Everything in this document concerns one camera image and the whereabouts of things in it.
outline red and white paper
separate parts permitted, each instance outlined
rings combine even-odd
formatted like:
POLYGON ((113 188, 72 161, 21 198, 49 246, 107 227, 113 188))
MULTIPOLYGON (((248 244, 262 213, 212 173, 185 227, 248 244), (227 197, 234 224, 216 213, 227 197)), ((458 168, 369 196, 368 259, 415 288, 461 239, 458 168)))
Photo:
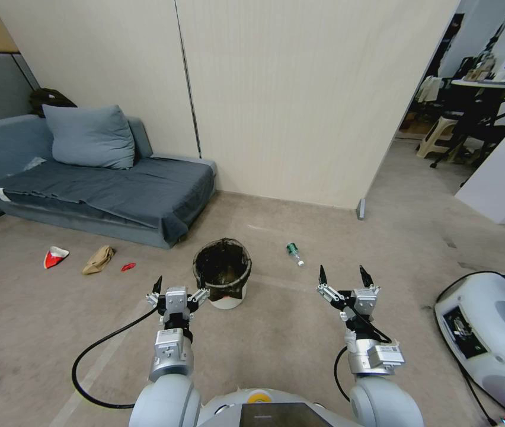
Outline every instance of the red and white paper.
POLYGON ((49 252, 45 255, 45 259, 43 260, 43 267, 46 269, 51 268, 59 264, 62 260, 67 258, 69 251, 65 249, 61 249, 56 246, 51 246, 49 248, 49 252))

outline robot display screen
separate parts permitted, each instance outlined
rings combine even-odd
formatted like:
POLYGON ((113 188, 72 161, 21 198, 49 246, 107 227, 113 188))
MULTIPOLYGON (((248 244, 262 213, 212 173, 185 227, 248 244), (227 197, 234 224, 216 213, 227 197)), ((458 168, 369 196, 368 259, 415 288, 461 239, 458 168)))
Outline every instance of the robot display screen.
POLYGON ((241 427, 331 427, 305 403, 251 403, 241 408, 241 427))

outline floor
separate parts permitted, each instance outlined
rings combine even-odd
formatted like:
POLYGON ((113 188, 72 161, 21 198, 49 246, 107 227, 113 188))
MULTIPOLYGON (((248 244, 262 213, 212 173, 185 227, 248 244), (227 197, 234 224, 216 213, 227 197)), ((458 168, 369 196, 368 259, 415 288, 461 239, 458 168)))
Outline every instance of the floor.
MULTIPOLYGON (((321 402, 348 418, 333 379, 344 326, 316 292, 319 265, 336 289, 360 286, 362 264, 381 285, 376 325, 400 341, 407 360, 393 380, 417 401, 426 425, 482 426, 483 418, 436 330, 432 305, 448 283, 474 269, 505 272, 505 225, 452 194, 468 171, 428 168, 416 141, 393 144, 367 198, 354 212, 229 193, 217 194, 187 238, 165 251, 122 240, 0 217, 0 425, 125 426, 129 410, 103 409, 73 392, 71 366, 91 342, 147 310, 159 275, 195 290, 194 254, 234 237, 252 257, 244 302, 196 313, 195 385, 202 401, 237 387, 270 387, 321 402), (294 241, 306 265, 288 258, 294 241), (80 271, 99 246, 116 255, 100 273, 80 271), (71 251, 44 270, 50 245, 71 251), (134 269, 120 268, 136 262, 134 269)), ((133 403, 146 384, 158 318, 150 317, 92 351, 79 378, 99 399, 133 403)), ((340 381, 353 384, 347 363, 340 381)), ((503 412, 484 398, 492 415, 503 412)))

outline black garbage bag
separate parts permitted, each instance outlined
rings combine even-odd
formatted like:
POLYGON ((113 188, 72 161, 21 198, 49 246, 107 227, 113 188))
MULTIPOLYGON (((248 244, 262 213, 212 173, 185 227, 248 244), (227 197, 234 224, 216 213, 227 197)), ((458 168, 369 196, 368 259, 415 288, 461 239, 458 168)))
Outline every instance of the black garbage bag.
POLYGON ((193 259, 197 287, 210 290, 209 299, 242 299, 242 287, 251 275, 251 257, 237 240, 222 238, 201 248, 193 259))

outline red paper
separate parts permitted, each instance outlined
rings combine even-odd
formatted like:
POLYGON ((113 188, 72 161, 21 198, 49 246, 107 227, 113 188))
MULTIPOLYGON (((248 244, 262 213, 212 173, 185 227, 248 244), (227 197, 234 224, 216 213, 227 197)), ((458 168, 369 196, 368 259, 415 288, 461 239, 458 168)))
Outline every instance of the red paper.
POLYGON ((130 264, 125 264, 121 269, 120 271, 126 271, 126 270, 130 270, 131 268, 134 268, 136 267, 136 263, 130 263, 130 264))
POLYGON ((67 258, 69 251, 65 249, 61 249, 56 246, 51 246, 49 251, 45 255, 45 259, 43 260, 43 267, 46 269, 51 268, 59 264, 62 260, 67 258))

